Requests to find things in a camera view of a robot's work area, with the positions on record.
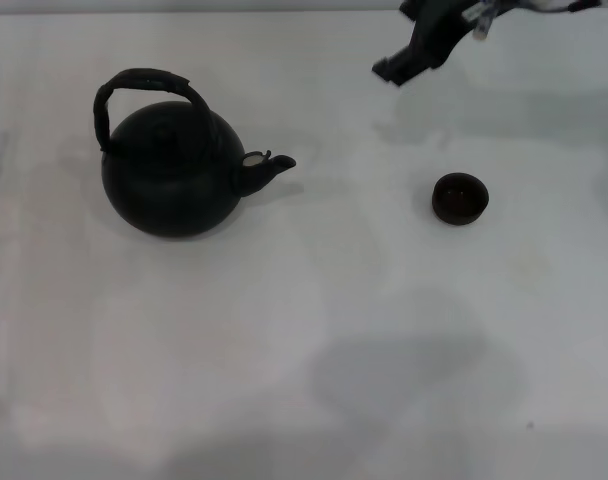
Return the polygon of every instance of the robotic arm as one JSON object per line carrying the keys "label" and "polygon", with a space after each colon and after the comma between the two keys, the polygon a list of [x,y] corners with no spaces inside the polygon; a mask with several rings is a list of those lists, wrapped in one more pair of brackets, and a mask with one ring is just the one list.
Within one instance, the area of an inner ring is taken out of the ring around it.
{"label": "robotic arm", "polygon": [[406,0],[400,11],[415,22],[411,43],[373,66],[387,82],[402,86],[424,70],[441,67],[469,32],[478,40],[488,35],[493,20],[513,9],[538,13],[575,13],[608,8],[608,0]]}

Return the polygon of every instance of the teapot body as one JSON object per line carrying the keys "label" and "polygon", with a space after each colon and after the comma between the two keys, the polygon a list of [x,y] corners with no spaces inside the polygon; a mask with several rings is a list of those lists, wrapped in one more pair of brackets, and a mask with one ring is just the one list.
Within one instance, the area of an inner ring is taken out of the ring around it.
{"label": "teapot body", "polygon": [[[150,105],[116,128],[112,142],[127,146],[104,154],[102,182],[124,220],[153,235],[186,237],[210,230],[231,214],[240,201],[231,188],[231,178],[241,167],[244,148],[222,117],[214,112],[211,116],[218,141],[210,155],[185,157],[175,151],[177,145],[169,148],[164,139],[155,138],[156,128],[165,128],[165,134],[173,136],[177,132],[168,129],[191,128],[193,107],[186,102]],[[139,145],[130,144],[148,125],[148,138],[138,140]]]}

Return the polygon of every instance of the small bowl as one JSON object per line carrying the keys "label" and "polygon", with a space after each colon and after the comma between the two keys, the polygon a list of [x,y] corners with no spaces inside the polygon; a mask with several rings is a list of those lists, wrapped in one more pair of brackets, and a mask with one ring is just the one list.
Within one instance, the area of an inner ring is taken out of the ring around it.
{"label": "small bowl", "polygon": [[450,173],[435,184],[433,211],[449,225],[468,225],[480,218],[488,200],[480,180],[467,173]]}

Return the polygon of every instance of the white surface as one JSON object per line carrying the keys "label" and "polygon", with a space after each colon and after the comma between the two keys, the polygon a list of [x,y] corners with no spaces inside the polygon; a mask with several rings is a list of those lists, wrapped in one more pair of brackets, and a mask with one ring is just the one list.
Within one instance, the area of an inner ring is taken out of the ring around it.
{"label": "white surface", "polygon": [[[608,479],[608,12],[507,15],[397,90],[409,32],[0,17],[0,480]],[[298,167],[197,241],[134,231],[91,130],[134,66]],[[490,190],[467,228],[452,171]]]}
{"label": "white surface", "polygon": [[402,0],[0,0],[0,13],[385,10]]}

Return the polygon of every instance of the black teapot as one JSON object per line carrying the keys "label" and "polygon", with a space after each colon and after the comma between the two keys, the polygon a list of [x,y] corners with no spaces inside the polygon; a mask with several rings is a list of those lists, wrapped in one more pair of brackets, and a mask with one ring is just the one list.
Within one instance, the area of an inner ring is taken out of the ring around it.
{"label": "black teapot", "polygon": [[[215,227],[241,197],[295,166],[290,157],[271,158],[270,151],[245,154],[231,126],[188,84],[161,70],[125,70],[99,89],[93,105],[110,202],[131,225],[163,237]],[[171,92],[190,103],[149,105],[111,135],[106,103],[118,88]]]}

